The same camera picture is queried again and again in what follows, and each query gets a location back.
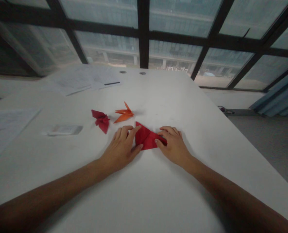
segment hand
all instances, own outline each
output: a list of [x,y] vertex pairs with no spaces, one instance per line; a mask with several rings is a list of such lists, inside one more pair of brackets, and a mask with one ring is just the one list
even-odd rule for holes
[[104,154],[99,158],[101,164],[110,174],[121,170],[132,162],[143,148],[143,144],[140,144],[132,150],[133,139],[140,128],[141,126],[135,128],[123,126],[115,133]]
[[158,135],[162,135],[167,140],[167,145],[163,145],[160,140],[156,139],[157,146],[171,162],[183,167],[192,155],[183,141],[182,132],[170,126],[163,126],[160,129],[162,131]]

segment origami crane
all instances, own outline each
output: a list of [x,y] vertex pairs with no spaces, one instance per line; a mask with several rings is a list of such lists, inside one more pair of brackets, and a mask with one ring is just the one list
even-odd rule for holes
[[157,148],[157,144],[155,142],[155,139],[159,139],[164,145],[167,145],[167,141],[163,137],[150,131],[145,126],[143,126],[141,123],[136,121],[135,126],[139,126],[139,125],[142,127],[135,134],[135,144],[136,145],[143,144],[142,150]]
[[109,127],[109,118],[108,116],[99,111],[91,110],[92,116],[96,118],[95,124],[99,126],[99,128],[104,132],[104,134],[107,134],[107,130]]
[[129,106],[127,105],[126,102],[124,102],[125,106],[127,107],[127,109],[123,109],[123,110],[116,110],[116,113],[119,113],[121,114],[120,117],[118,117],[118,119],[114,122],[115,123],[118,123],[118,122],[121,122],[121,121],[125,121],[127,119],[129,119],[130,117],[133,117],[134,114],[133,112],[131,111],[131,109],[129,108]]

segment window frame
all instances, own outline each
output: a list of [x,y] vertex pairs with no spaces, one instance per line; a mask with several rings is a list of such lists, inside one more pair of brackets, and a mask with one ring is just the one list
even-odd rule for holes
[[[192,71],[192,80],[195,80],[195,77],[202,65],[202,62],[204,61],[209,48],[252,52],[254,55],[245,64],[245,66],[242,67],[240,72],[232,79],[226,88],[206,86],[200,87],[221,90],[267,92],[271,87],[281,81],[288,74],[288,70],[263,90],[235,89],[234,87],[263,55],[288,57],[288,50],[271,48],[271,45],[288,28],[288,6],[261,39],[249,39],[245,37],[241,38],[237,36],[219,34],[219,31],[234,1],[235,0],[222,1],[207,38],[186,36],[182,34],[161,31],[149,31],[149,0],[137,0],[138,29],[69,19],[67,18],[63,6],[59,0],[47,0],[50,9],[23,6],[0,1],[0,21],[64,29],[83,64],[88,64],[88,61],[76,37],[75,31],[138,38],[140,68],[144,69],[148,69],[150,40],[201,46],[202,51],[196,62],[195,68]],[[18,55],[18,53],[2,38],[2,36],[0,36],[0,48],[7,52],[11,58],[18,60],[21,68],[23,68],[29,76],[39,78],[42,77],[37,74],[37,72],[32,69],[22,57]]]

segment forearm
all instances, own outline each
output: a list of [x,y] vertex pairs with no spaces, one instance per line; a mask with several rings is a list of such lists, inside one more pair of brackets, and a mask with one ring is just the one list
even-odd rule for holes
[[191,156],[183,168],[193,175],[238,222],[253,230],[288,232],[288,220],[250,193]]
[[25,232],[34,229],[70,199],[108,175],[109,172],[99,160],[95,160],[0,205],[0,232]]

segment skin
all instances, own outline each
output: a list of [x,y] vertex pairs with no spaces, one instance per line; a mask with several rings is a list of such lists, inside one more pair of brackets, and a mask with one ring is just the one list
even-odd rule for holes
[[[141,126],[124,126],[115,133],[104,154],[86,166],[0,205],[0,232],[30,232],[83,190],[101,182],[133,161],[143,145],[132,149]],[[160,128],[167,146],[162,153],[194,176],[246,232],[288,232],[288,220],[235,183],[192,156],[176,128]]]

